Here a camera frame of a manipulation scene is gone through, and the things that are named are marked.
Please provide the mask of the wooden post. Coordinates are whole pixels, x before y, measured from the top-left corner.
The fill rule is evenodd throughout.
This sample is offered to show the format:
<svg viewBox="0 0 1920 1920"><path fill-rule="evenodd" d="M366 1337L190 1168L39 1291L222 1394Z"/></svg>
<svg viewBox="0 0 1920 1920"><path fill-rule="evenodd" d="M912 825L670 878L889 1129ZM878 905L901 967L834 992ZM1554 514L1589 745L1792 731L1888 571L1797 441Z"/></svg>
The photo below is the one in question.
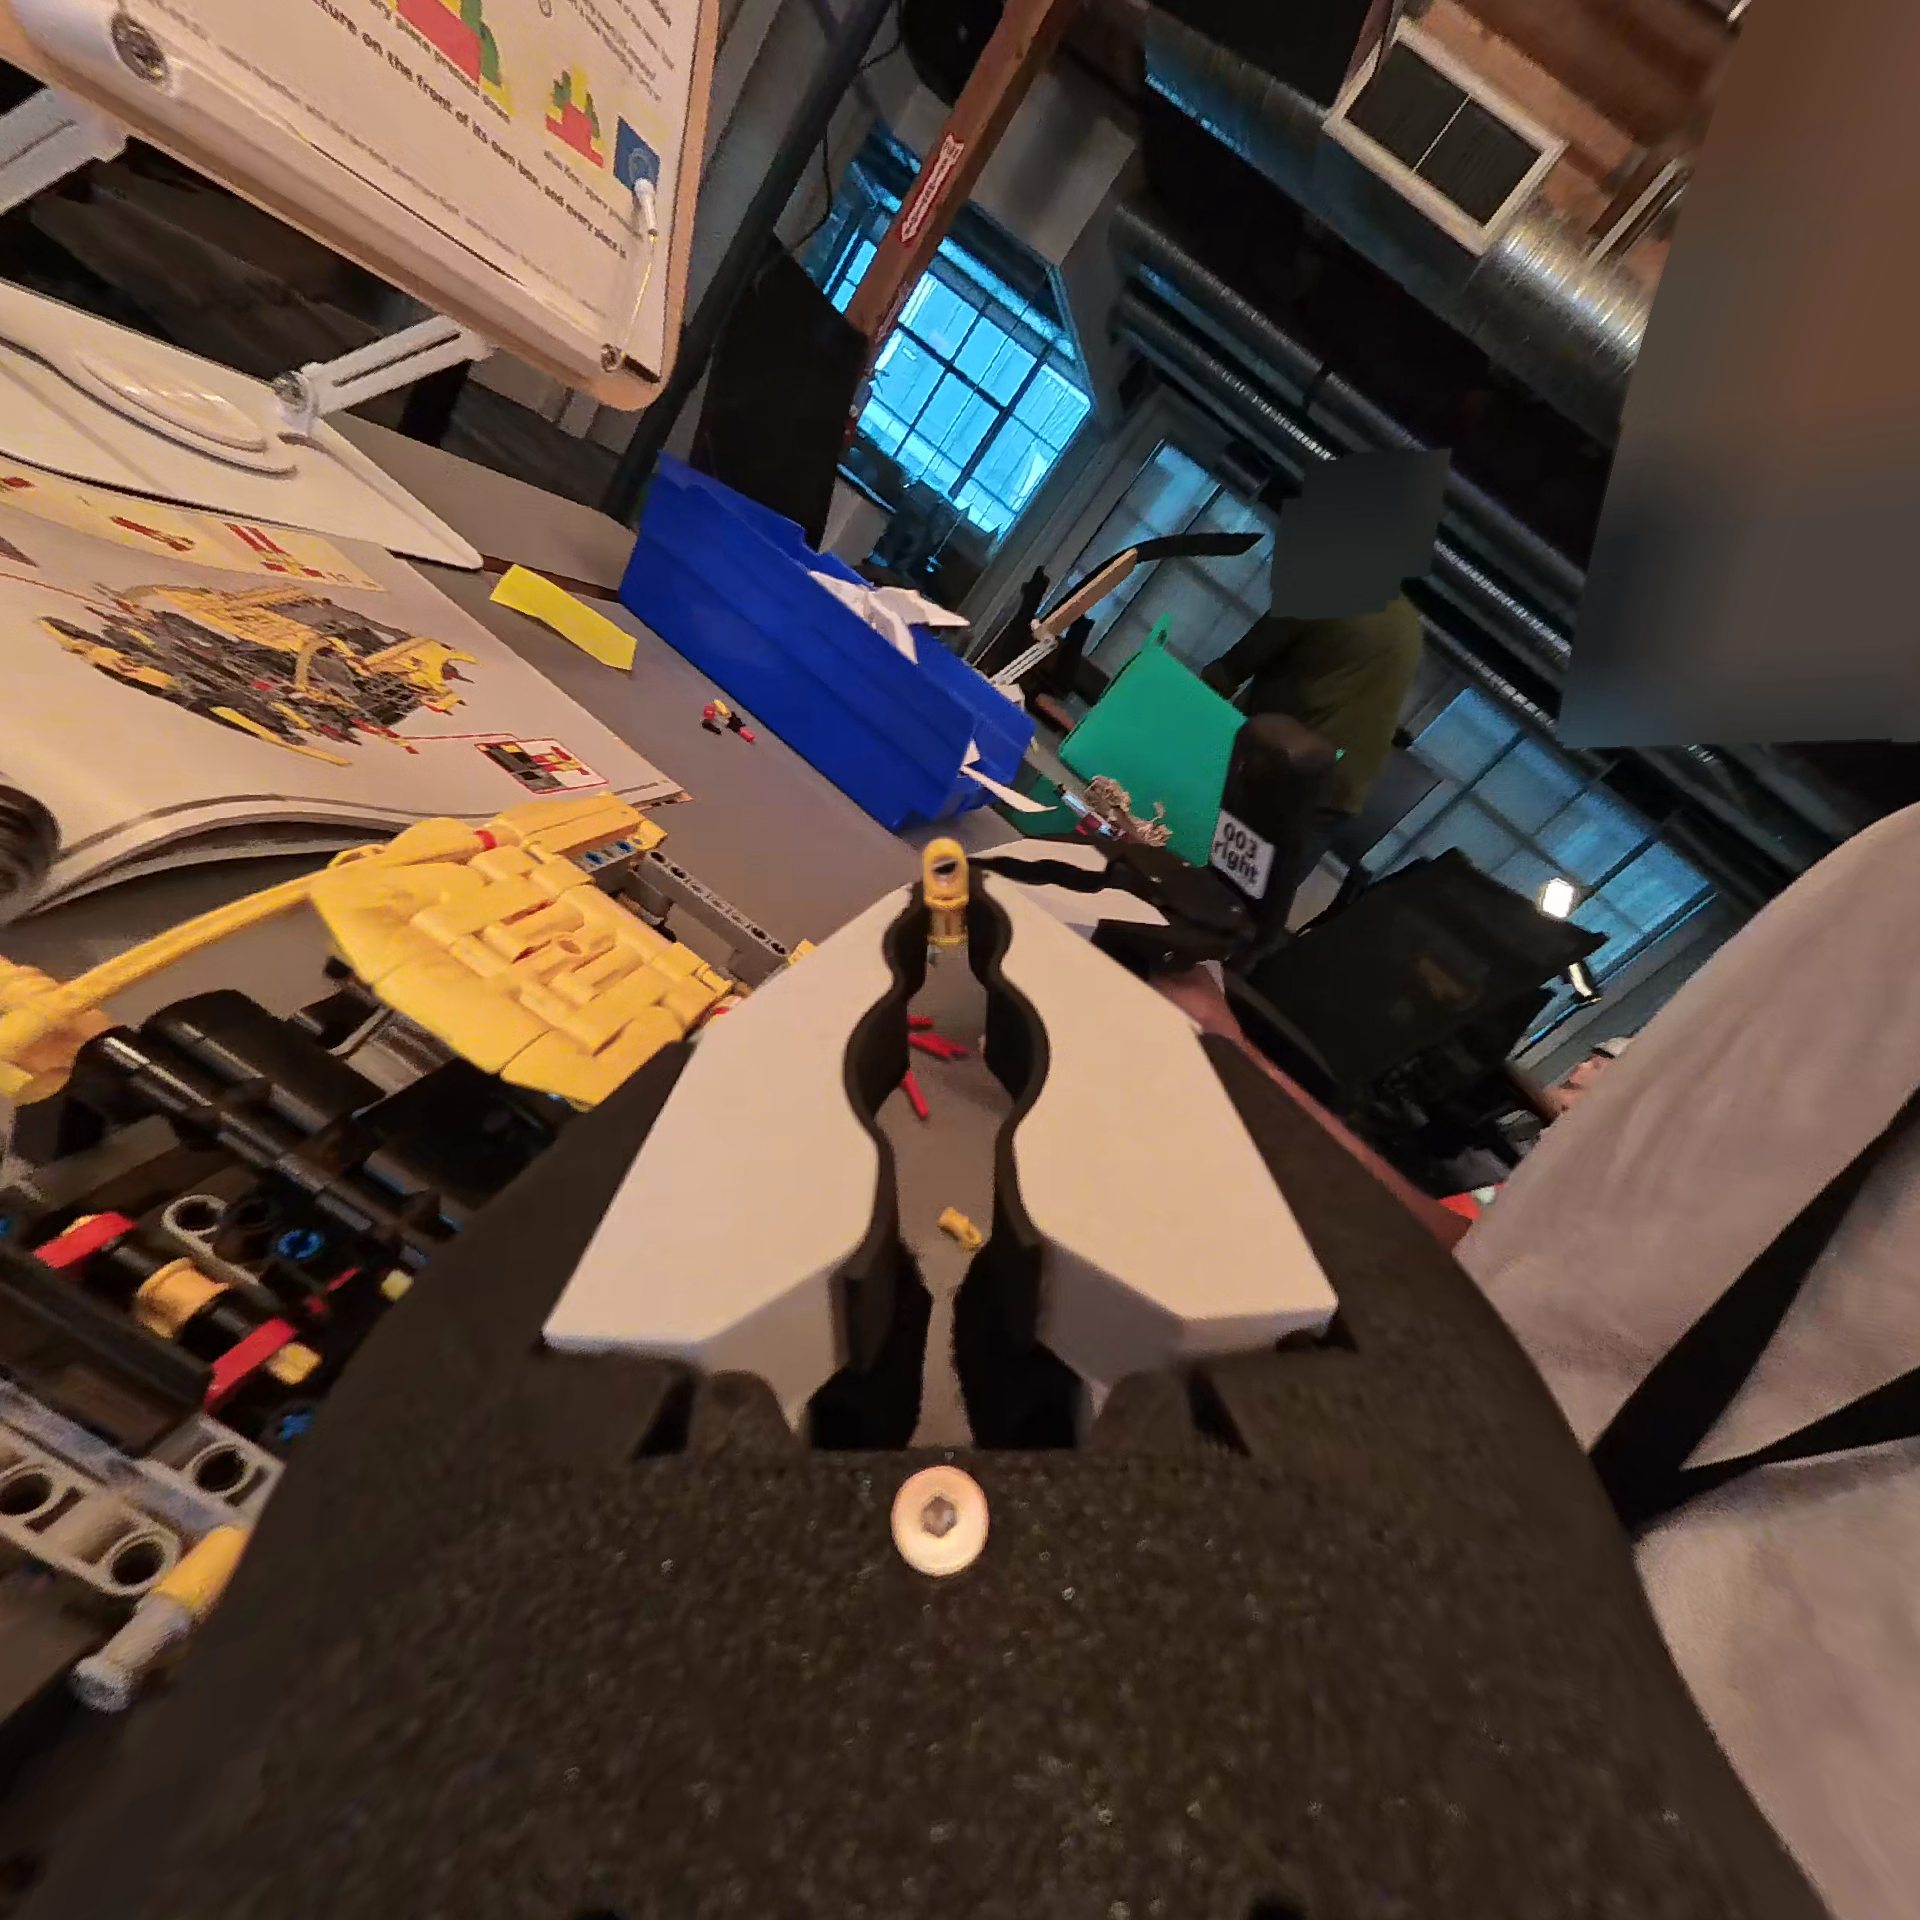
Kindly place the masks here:
<svg viewBox="0 0 1920 1920"><path fill-rule="evenodd" d="M1081 2L999 5L992 37L976 55L939 135L889 222L848 302L848 322L878 359L955 213L1001 144L1026 94L1058 53Z"/></svg>

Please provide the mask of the black office chair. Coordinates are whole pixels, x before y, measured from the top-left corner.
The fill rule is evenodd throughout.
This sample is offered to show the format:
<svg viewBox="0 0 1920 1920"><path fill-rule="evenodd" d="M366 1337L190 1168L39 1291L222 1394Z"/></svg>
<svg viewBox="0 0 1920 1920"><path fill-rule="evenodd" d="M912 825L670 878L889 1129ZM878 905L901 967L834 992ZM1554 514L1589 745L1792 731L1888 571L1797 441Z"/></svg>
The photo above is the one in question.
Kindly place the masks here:
<svg viewBox="0 0 1920 1920"><path fill-rule="evenodd" d="M1602 946L1447 850L1371 880L1227 990L1269 1061L1424 1177L1495 1145L1520 1106L1511 1056Z"/></svg>

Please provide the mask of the instruction sheet on stand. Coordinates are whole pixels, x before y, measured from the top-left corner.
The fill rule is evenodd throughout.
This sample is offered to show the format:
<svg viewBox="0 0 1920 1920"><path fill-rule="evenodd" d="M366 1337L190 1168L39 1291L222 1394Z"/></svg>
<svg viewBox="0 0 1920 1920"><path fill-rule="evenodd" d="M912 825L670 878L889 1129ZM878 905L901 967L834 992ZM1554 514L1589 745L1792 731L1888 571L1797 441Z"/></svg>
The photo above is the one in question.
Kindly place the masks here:
<svg viewBox="0 0 1920 1920"><path fill-rule="evenodd" d="M325 235L281 219L190 158L144 137L128 110L101 91L103 62L96 55L71 59L75 37L105 27L110 5L123 2L5 5L5 59L39 80L27 103L5 112L5 208L89 162L119 158L130 139L139 139L418 299ZM418 377L469 368L496 352L629 414L661 400L672 370L645 405L622 405L494 343L466 318L418 302L423 320L386 338L274 379L254 379L7 281L5 459L85 487L478 569L473 546L386 480L329 421Z"/></svg>

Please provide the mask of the paned window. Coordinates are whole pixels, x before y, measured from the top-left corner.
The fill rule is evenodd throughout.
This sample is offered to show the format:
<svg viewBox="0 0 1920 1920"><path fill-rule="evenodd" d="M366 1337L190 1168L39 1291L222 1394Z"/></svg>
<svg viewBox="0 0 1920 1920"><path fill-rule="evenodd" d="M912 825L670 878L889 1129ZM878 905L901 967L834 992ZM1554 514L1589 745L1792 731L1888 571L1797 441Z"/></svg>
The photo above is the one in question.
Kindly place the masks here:
<svg viewBox="0 0 1920 1920"><path fill-rule="evenodd" d="M882 501L930 494L987 539L1033 505L1093 414L1049 265L962 208L855 400L848 469Z"/></svg>

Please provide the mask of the black monitor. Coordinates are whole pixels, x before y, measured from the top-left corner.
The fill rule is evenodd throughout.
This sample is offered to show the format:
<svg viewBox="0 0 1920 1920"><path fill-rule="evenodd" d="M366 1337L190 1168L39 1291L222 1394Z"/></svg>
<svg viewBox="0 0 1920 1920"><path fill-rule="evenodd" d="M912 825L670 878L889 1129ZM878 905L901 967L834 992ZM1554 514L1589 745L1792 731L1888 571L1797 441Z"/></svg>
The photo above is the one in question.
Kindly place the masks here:
<svg viewBox="0 0 1920 1920"><path fill-rule="evenodd" d="M871 338L777 242L722 329L688 462L821 546Z"/></svg>

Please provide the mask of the open instruction booklet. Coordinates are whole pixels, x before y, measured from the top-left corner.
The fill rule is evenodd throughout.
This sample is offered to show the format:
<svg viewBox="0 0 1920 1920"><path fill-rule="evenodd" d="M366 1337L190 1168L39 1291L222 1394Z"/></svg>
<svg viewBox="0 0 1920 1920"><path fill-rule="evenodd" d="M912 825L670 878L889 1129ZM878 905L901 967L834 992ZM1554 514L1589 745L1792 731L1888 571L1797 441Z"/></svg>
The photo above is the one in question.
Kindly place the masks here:
<svg viewBox="0 0 1920 1920"><path fill-rule="evenodd" d="M683 802L377 546L5 462L5 921L521 800Z"/></svg>

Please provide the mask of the blue plastic bin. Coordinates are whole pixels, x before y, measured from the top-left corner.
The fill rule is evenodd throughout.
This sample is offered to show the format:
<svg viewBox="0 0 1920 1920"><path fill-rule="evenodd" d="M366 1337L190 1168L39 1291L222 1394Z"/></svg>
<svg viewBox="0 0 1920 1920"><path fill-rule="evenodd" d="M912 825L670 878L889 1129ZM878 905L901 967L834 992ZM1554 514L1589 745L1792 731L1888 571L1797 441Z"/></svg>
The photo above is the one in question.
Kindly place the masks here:
<svg viewBox="0 0 1920 1920"><path fill-rule="evenodd" d="M795 521L663 455L619 601L878 825L935 825L1008 786L1033 718L933 622L873 626L873 587Z"/></svg>

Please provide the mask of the printed instruction sheet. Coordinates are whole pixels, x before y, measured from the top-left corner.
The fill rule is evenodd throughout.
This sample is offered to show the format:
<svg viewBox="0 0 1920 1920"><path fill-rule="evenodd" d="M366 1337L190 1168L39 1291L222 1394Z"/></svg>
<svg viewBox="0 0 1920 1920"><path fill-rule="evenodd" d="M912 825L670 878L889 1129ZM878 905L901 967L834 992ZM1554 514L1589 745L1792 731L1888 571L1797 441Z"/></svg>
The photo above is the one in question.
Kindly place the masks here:
<svg viewBox="0 0 1920 1920"><path fill-rule="evenodd" d="M110 5L151 142L622 405L672 370L718 5Z"/></svg>

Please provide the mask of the crumpled white paper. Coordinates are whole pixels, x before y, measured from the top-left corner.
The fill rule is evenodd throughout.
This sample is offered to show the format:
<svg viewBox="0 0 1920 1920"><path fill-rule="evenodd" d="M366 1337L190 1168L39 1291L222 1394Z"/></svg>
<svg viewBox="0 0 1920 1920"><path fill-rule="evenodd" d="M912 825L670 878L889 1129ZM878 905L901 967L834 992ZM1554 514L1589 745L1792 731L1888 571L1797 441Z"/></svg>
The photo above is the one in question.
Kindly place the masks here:
<svg viewBox="0 0 1920 1920"><path fill-rule="evenodd" d="M944 635L960 617L905 587L875 587L814 569L809 578L859 626L862 640L837 633L823 670L837 713L873 741L853 768L857 800L880 786L871 814L891 827L946 821L983 800L1017 814L1047 811L1015 789L1033 718L1022 695L983 677Z"/></svg>

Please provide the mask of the silver ventilation duct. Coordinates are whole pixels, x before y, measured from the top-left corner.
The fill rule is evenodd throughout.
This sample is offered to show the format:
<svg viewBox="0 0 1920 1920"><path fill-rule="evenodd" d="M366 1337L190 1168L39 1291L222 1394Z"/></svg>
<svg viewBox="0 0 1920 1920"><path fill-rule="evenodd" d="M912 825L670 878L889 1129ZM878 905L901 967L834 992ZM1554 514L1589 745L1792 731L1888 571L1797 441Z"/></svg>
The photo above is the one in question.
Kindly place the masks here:
<svg viewBox="0 0 1920 1920"><path fill-rule="evenodd" d="M1653 283L1589 251L1545 201L1527 199L1479 254L1385 190L1333 199L1312 217L1589 439L1618 443Z"/></svg>

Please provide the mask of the yellow paper note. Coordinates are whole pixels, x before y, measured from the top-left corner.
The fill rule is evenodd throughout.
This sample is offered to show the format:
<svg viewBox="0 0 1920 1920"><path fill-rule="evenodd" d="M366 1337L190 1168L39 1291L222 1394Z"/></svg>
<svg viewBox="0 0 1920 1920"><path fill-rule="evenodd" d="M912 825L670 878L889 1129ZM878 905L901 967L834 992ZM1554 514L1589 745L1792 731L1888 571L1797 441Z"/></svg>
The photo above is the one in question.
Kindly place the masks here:
<svg viewBox="0 0 1920 1920"><path fill-rule="evenodd" d="M638 642L597 606L530 567L507 567L489 597L491 606L528 617L590 661L631 674Z"/></svg>

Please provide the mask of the yellow brick toy car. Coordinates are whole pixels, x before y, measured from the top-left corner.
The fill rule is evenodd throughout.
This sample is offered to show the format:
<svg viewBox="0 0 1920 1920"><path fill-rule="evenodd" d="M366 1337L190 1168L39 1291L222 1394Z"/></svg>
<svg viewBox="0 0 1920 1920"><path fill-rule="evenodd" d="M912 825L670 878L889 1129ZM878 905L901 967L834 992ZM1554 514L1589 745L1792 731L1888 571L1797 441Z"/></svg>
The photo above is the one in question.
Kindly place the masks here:
<svg viewBox="0 0 1920 1920"><path fill-rule="evenodd" d="M5 1717L121 1712L379 1321L791 969L610 800L430 821L85 978L5 962Z"/></svg>

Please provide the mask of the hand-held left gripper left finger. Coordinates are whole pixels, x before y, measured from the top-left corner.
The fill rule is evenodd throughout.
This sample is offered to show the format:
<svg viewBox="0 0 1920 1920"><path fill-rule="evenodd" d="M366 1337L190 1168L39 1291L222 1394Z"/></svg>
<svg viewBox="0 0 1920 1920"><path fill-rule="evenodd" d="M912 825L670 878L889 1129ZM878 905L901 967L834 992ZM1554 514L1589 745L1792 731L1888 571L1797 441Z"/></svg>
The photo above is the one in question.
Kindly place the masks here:
<svg viewBox="0 0 1920 1920"><path fill-rule="evenodd" d="M544 1319L555 1353L752 1376L827 1449L903 1449L928 1289L880 1127L928 971L919 885L713 1019Z"/></svg>

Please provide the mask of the black ceiling pipes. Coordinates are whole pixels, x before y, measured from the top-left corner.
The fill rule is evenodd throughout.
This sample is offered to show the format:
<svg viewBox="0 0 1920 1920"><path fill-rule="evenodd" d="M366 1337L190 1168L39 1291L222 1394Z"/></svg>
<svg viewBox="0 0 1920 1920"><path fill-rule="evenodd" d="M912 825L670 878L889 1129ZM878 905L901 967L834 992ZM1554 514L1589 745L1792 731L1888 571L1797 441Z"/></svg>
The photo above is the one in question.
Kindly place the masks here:
<svg viewBox="0 0 1920 1920"><path fill-rule="evenodd" d="M1147 363L1289 473L1303 475L1317 464L1360 455L1424 453L1394 423L1378 434L1367 425L1312 418L1303 405L1285 405L1150 283L1131 283L1120 293L1115 329ZM1566 677L1582 571L1458 471L1447 478L1431 583L1511 654L1534 661L1552 679Z"/></svg>

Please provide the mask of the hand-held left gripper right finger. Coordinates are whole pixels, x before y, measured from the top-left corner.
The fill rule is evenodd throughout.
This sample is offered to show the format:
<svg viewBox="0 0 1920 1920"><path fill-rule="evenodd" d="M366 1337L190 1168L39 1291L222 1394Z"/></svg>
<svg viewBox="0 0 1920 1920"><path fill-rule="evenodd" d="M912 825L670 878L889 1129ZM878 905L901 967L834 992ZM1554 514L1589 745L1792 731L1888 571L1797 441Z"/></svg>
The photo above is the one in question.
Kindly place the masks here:
<svg viewBox="0 0 1920 1920"><path fill-rule="evenodd" d="M1010 1099L951 1351L981 1449L1067 1449L1136 1376L1317 1342L1337 1296L1202 1033L1008 878L971 880Z"/></svg>

